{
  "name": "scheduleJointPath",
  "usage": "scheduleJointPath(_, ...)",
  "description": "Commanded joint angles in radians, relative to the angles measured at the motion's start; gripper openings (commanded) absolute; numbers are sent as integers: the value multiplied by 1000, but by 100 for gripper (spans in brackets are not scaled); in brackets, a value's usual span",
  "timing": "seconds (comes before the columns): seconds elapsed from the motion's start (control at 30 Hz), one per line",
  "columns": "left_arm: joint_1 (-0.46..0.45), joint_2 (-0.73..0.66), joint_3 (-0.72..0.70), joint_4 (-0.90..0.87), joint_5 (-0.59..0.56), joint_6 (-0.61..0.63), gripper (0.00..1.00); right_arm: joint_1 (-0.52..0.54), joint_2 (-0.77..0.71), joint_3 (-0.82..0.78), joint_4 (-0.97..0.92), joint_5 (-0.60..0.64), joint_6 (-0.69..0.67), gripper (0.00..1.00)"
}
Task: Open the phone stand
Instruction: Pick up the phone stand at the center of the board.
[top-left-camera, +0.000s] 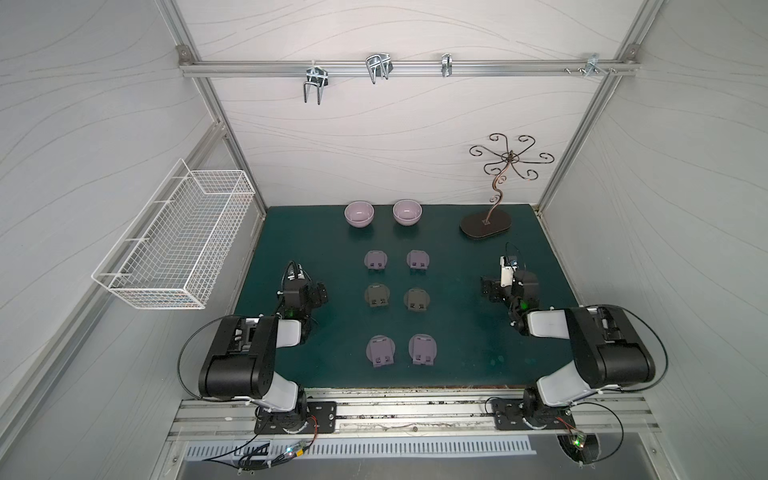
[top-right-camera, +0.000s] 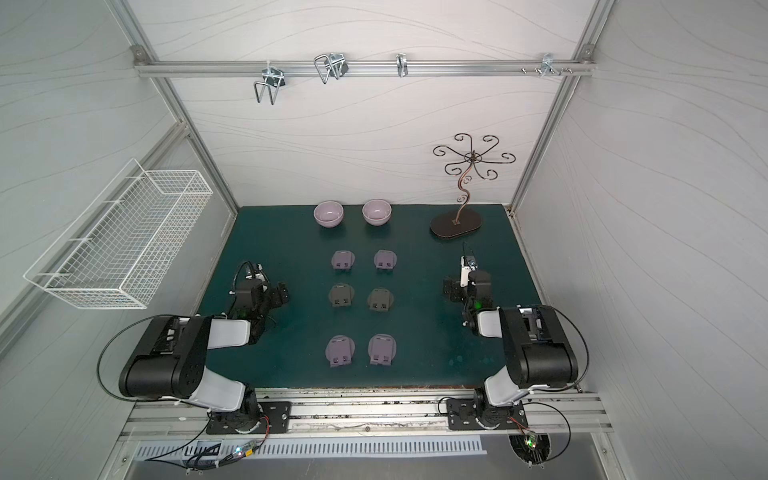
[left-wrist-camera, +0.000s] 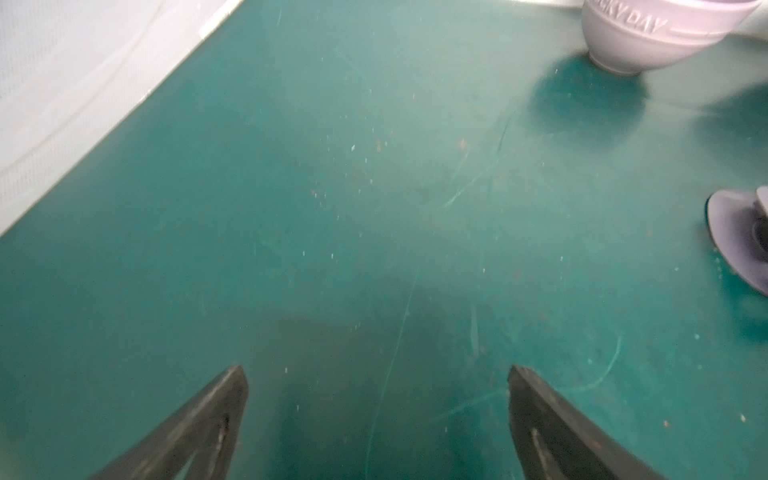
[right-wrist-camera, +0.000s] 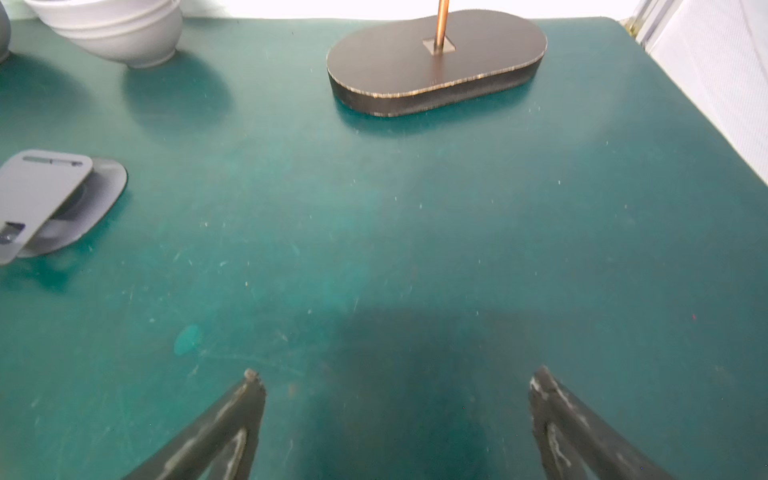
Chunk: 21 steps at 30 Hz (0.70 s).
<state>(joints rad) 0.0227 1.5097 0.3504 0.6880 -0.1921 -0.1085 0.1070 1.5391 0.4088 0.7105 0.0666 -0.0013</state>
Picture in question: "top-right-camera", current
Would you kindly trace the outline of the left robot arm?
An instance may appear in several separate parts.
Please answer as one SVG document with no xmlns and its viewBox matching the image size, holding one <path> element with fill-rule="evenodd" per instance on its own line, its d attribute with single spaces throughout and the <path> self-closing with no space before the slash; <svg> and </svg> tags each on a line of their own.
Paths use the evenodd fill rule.
<svg viewBox="0 0 768 480">
<path fill-rule="evenodd" d="M 234 306 L 221 316 L 158 315 L 123 367 L 120 394 L 136 401 L 180 401 L 208 412 L 206 433 L 285 433 L 291 404 L 261 401 L 255 389 L 206 366 L 211 350 L 256 344 L 269 314 L 290 301 L 282 282 L 272 286 L 261 274 L 242 281 Z"/>
</svg>

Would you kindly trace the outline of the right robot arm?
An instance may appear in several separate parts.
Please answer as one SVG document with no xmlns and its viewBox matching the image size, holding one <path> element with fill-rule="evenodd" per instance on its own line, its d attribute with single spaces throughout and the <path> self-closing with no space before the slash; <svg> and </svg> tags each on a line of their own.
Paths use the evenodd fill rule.
<svg viewBox="0 0 768 480">
<path fill-rule="evenodd" d="M 468 267 L 458 279 L 444 279 L 442 290 L 462 305 L 463 325 L 477 337 L 500 340 L 504 355 L 503 366 L 474 390 L 471 400 L 445 400 L 450 429 L 525 432 L 524 399 L 566 391 L 580 382 L 582 371 L 557 309 L 497 306 L 490 274 Z"/>
</svg>

